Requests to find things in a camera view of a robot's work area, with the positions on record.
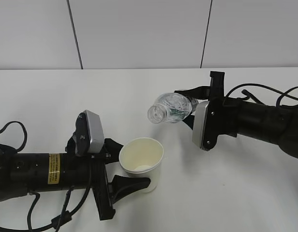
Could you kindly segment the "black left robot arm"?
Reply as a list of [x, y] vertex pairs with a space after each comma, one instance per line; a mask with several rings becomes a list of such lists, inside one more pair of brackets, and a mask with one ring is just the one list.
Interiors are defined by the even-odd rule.
[[89, 189], [93, 192], [100, 220], [112, 219], [113, 204], [145, 189], [148, 177], [115, 175], [107, 179], [105, 166], [118, 162], [122, 145], [106, 138], [98, 154], [78, 157], [73, 153], [17, 153], [0, 144], [0, 202], [26, 196], [29, 192]]

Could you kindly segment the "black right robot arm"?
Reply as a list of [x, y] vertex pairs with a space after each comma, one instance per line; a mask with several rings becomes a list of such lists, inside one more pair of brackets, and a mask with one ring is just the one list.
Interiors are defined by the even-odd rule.
[[[211, 71], [209, 86], [178, 90], [185, 97], [201, 102], [184, 119], [192, 129], [193, 143], [204, 151], [213, 149], [220, 135], [244, 135], [277, 145], [284, 153], [298, 159], [298, 98], [291, 88], [281, 92], [262, 84], [246, 83], [224, 92], [224, 72]], [[239, 88], [261, 87], [279, 94], [274, 106], [262, 103], [243, 89], [243, 98], [230, 95]]]

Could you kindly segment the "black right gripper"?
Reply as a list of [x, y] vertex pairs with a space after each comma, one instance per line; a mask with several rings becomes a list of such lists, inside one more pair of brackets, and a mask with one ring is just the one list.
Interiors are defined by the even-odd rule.
[[[187, 98], [209, 100], [202, 137], [202, 149], [209, 151], [217, 144], [219, 135], [237, 137], [237, 133], [230, 119], [230, 114], [223, 106], [224, 97], [224, 72], [210, 72], [210, 86], [200, 86], [188, 90], [176, 90], [175, 93]], [[194, 128], [194, 115], [188, 115], [183, 122], [191, 129]]]

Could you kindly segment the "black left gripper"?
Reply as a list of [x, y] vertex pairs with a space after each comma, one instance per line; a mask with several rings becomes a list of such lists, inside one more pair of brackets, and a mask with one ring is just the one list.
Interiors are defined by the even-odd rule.
[[148, 177], [131, 178], [116, 175], [111, 182], [111, 199], [108, 187], [106, 164], [119, 162], [119, 153], [123, 145], [111, 138], [105, 138], [100, 153], [91, 156], [91, 189], [96, 202], [99, 219], [110, 220], [115, 215], [112, 203], [122, 198], [146, 189], [151, 180]]

